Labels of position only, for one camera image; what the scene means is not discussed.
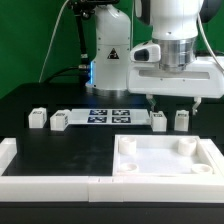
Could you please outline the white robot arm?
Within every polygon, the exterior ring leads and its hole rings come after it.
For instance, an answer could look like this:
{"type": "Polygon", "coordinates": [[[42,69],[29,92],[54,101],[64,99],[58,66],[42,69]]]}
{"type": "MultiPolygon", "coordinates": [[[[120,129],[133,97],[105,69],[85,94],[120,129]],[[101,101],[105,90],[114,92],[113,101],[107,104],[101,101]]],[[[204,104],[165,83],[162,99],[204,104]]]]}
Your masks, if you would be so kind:
{"type": "Polygon", "coordinates": [[[152,38],[135,47],[129,45],[129,18],[109,0],[94,6],[98,50],[88,91],[128,91],[149,102],[157,95],[192,97],[193,111],[203,98],[224,96],[224,56],[195,51],[197,37],[205,35],[206,8],[218,8],[219,0],[134,0],[136,17],[152,27],[152,38]]]}

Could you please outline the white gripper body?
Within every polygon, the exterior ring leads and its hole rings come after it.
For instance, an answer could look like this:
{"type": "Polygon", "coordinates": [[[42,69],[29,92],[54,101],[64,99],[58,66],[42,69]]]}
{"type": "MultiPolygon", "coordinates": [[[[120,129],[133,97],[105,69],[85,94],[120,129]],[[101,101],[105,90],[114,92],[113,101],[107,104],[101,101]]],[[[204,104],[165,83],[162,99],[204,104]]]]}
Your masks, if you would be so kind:
{"type": "Polygon", "coordinates": [[[148,41],[130,52],[127,88],[145,95],[221,98],[224,71],[211,56],[195,57],[190,41],[148,41]]]}

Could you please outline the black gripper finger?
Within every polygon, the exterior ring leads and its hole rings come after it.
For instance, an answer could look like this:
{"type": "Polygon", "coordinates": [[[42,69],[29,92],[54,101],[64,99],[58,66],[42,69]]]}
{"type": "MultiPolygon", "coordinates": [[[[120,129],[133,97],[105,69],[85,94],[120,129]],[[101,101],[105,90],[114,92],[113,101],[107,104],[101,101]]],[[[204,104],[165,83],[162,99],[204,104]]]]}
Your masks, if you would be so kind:
{"type": "Polygon", "coordinates": [[[192,114],[193,115],[197,114],[197,111],[198,111],[197,109],[201,104],[201,100],[202,100],[201,97],[194,97],[194,104],[192,106],[192,114]]]}
{"type": "Polygon", "coordinates": [[[156,101],[153,97],[153,95],[146,95],[146,99],[150,105],[151,111],[155,111],[156,101]]]}

